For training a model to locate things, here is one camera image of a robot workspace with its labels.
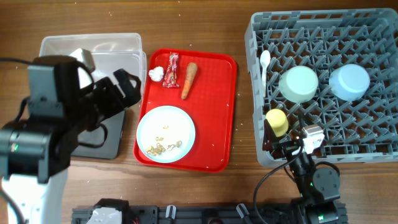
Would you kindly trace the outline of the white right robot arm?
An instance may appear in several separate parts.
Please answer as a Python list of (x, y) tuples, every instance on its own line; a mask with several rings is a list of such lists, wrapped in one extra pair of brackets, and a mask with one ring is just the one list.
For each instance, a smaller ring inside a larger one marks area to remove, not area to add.
[(322, 146), (325, 138), (321, 126), (299, 116), (301, 132), (298, 138), (280, 142), (269, 121), (264, 120), (262, 149), (276, 153), (286, 162), (279, 165), (258, 183), (262, 183), (280, 169), (290, 168), (290, 177), (300, 193), (291, 201), (292, 216), (297, 223), (344, 223), (345, 208), (340, 207), (340, 170), (330, 162), (314, 162), (312, 152)]

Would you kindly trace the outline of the mint green bowl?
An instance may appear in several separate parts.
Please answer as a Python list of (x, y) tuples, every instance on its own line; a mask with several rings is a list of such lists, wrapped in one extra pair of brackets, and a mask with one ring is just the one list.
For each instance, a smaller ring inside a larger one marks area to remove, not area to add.
[(317, 74), (309, 67), (296, 66), (280, 76), (279, 90), (282, 96), (293, 103), (310, 101), (318, 88)]

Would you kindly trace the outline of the light blue bowl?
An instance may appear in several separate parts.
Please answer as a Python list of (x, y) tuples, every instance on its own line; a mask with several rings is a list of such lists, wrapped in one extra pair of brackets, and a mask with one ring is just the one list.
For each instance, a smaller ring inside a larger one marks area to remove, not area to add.
[(341, 100), (355, 101), (368, 90), (370, 77), (361, 66), (347, 64), (334, 70), (329, 77), (332, 93)]

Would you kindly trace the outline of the orange carrot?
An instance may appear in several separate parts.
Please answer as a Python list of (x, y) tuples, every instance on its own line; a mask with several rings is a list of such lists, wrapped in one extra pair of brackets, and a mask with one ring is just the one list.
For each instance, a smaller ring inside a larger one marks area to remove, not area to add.
[(186, 69), (186, 77), (185, 77), (185, 82), (184, 86), (182, 89), (182, 94), (181, 94), (181, 99), (185, 100), (188, 96), (188, 93), (190, 91), (190, 88), (193, 84), (193, 81), (195, 79), (195, 75), (197, 73), (198, 67), (196, 63), (190, 62), (187, 66)]

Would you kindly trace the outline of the clear plastic bin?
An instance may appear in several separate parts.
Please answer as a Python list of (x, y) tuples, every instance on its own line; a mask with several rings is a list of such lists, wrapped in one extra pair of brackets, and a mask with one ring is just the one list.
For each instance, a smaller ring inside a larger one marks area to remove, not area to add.
[(77, 49), (91, 52), (96, 67), (92, 73), (94, 80), (109, 77), (117, 84), (113, 72), (122, 68), (140, 79), (140, 92), (144, 91), (147, 62), (138, 33), (48, 36), (42, 41), (39, 55), (70, 55), (81, 59), (76, 53)]

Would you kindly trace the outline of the black bin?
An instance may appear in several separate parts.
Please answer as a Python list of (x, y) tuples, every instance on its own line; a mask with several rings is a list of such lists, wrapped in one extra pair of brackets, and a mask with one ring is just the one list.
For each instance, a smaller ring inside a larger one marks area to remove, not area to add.
[[(101, 148), (92, 149), (88, 147), (78, 146), (73, 152), (75, 157), (90, 157), (97, 159), (115, 159), (119, 153), (119, 146), (123, 134), (124, 120), (126, 112), (122, 111), (111, 118), (102, 122), (108, 129), (108, 137)], [(80, 142), (88, 142), (92, 144), (101, 144), (103, 142), (103, 130), (98, 128), (92, 132), (84, 131), (78, 136)]]

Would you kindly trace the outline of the white tissue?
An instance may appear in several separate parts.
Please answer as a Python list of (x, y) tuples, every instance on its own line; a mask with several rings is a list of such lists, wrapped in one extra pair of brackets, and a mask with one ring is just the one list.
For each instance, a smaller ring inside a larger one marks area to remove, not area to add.
[(164, 77), (164, 69), (161, 66), (149, 70), (149, 77), (154, 82), (160, 82)]

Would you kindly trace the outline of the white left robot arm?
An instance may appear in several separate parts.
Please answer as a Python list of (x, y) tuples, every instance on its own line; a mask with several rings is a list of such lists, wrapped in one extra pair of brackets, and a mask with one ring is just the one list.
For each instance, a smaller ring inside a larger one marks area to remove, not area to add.
[(1, 196), (12, 223), (60, 223), (62, 197), (72, 152), (84, 131), (141, 100), (141, 80), (123, 69), (81, 87), (79, 70), (93, 64), (67, 55), (46, 55), (28, 63), (30, 94), (20, 109), (29, 117), (1, 128)]

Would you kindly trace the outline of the red plastic tray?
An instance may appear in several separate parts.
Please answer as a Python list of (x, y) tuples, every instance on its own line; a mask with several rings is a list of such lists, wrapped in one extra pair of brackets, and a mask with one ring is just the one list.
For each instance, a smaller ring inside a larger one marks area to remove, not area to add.
[[(217, 173), (229, 162), (237, 65), (225, 54), (177, 49), (177, 83), (183, 85), (186, 67), (197, 64), (198, 71), (186, 100), (181, 88), (166, 88), (151, 79), (146, 80), (142, 96), (139, 124), (134, 143), (134, 157), (146, 166), (179, 170)], [(143, 139), (154, 134), (152, 114), (161, 121), (171, 121), (166, 109), (175, 109), (178, 124), (187, 124), (184, 135), (190, 135), (188, 144), (172, 150), (169, 156), (151, 156), (145, 153)]]

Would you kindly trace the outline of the grey dishwasher rack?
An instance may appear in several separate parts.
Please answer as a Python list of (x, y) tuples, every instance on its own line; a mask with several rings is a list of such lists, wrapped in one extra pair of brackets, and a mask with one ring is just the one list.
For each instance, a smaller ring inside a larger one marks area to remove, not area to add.
[[(244, 36), (246, 61), (254, 98), (254, 135), (257, 160), (277, 167), (282, 159), (262, 150), (264, 119), (274, 108), (282, 110), (289, 129), (286, 142), (300, 133), (299, 114), (325, 131), (314, 161), (381, 163), (397, 161), (397, 13), (393, 9), (257, 12)], [(271, 54), (267, 68), (267, 95), (263, 97), (264, 50)], [(328, 84), (331, 73), (347, 64), (360, 65), (370, 77), (362, 98), (337, 98)], [(286, 100), (278, 86), (287, 70), (304, 65), (319, 78), (315, 96), (305, 103)]]

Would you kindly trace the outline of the red candy wrapper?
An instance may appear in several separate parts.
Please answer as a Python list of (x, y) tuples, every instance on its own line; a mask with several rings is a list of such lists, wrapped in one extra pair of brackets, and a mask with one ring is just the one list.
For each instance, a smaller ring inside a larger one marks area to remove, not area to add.
[(177, 84), (177, 61), (178, 61), (178, 53), (171, 52), (169, 56), (169, 64), (167, 67), (167, 71), (164, 75), (163, 87), (166, 88), (178, 88)]

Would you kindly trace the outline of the white plastic spoon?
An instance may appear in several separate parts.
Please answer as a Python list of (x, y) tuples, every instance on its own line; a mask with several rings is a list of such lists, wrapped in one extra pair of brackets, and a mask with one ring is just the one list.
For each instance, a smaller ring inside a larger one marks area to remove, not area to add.
[(267, 95), (267, 68), (271, 62), (271, 54), (268, 50), (264, 50), (260, 56), (259, 62), (262, 67), (261, 80), (263, 87), (263, 97)]

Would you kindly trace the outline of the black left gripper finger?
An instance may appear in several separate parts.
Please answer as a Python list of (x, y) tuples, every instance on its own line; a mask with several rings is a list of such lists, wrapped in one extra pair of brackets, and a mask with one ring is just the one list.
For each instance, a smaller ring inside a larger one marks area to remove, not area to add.
[(113, 72), (113, 75), (125, 94), (123, 105), (129, 108), (138, 103), (141, 100), (141, 80), (139, 77), (130, 74), (122, 68)]
[(92, 144), (92, 143), (88, 143), (88, 142), (78, 142), (78, 145), (82, 146), (82, 147), (92, 148), (92, 149), (97, 149), (97, 148), (103, 147), (103, 145), (105, 144), (105, 142), (107, 140), (107, 137), (108, 137), (108, 129), (102, 123), (100, 123), (98, 127), (101, 128), (103, 130), (103, 133), (104, 133), (103, 142), (101, 144)]

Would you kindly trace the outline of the yellow plastic cup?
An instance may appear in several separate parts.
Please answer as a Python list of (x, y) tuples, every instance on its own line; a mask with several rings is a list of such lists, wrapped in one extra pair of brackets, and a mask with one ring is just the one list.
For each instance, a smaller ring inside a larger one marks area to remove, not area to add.
[(289, 123), (285, 113), (280, 109), (272, 109), (266, 113), (266, 120), (268, 120), (272, 130), (277, 137), (283, 136), (288, 128)]

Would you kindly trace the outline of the light blue plate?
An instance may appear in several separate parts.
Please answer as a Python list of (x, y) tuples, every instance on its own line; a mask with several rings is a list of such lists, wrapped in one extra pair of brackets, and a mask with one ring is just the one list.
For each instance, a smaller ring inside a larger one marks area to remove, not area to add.
[(136, 141), (146, 159), (169, 164), (187, 156), (193, 149), (196, 135), (188, 113), (175, 106), (159, 106), (140, 120)]

